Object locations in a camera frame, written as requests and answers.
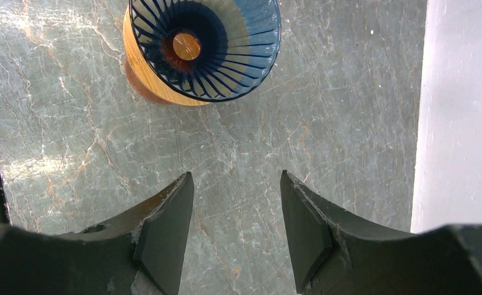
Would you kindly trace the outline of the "blue glass dripper cone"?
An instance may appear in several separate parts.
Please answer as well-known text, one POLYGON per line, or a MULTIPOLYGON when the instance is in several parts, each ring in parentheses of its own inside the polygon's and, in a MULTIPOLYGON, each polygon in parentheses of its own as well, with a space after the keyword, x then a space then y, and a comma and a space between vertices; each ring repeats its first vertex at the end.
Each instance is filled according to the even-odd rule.
POLYGON ((281 41, 277 1, 130 1, 149 69, 196 101, 236 100, 269 75, 281 41))

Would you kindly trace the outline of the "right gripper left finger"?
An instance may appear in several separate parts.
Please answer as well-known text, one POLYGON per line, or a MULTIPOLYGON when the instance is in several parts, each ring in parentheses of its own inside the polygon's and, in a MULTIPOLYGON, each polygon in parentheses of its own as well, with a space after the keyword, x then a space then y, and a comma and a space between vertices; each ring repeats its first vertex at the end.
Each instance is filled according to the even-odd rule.
POLYGON ((193 200, 185 172, 78 233, 0 225, 0 294, 178 294, 193 200))

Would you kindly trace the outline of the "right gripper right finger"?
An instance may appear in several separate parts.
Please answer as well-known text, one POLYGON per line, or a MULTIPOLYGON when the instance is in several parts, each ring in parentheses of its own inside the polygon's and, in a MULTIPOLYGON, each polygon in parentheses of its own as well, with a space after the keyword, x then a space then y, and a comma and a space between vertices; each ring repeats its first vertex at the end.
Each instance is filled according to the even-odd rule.
POLYGON ((298 294, 482 294, 482 224, 392 229, 324 199, 289 171, 280 195, 298 294))

